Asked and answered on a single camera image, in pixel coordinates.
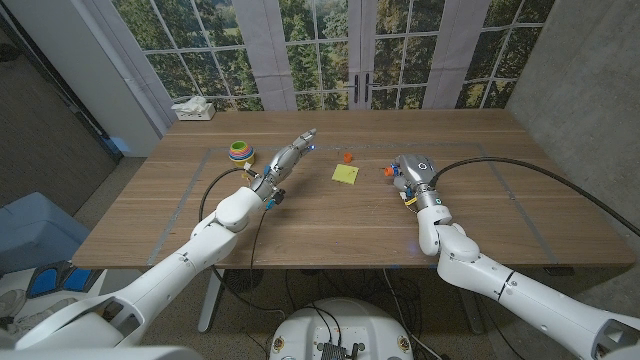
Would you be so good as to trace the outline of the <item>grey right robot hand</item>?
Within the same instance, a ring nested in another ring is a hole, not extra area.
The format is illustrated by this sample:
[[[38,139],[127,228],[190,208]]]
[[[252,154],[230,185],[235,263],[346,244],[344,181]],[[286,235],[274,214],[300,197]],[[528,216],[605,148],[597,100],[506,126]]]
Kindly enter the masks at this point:
[[[399,155],[385,170],[385,174],[393,177],[393,185],[399,191],[401,199],[416,212],[441,204],[435,186],[429,184],[436,175],[436,170],[426,156]]]

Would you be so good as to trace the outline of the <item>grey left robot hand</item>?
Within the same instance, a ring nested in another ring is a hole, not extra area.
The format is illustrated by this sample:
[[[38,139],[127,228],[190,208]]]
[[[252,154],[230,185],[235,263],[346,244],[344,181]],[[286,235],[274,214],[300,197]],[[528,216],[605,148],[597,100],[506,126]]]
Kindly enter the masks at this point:
[[[277,186],[291,174],[299,160],[315,148],[312,142],[316,133],[317,129],[312,128],[279,150],[264,168],[263,174],[252,181],[250,189],[263,201],[269,198]]]

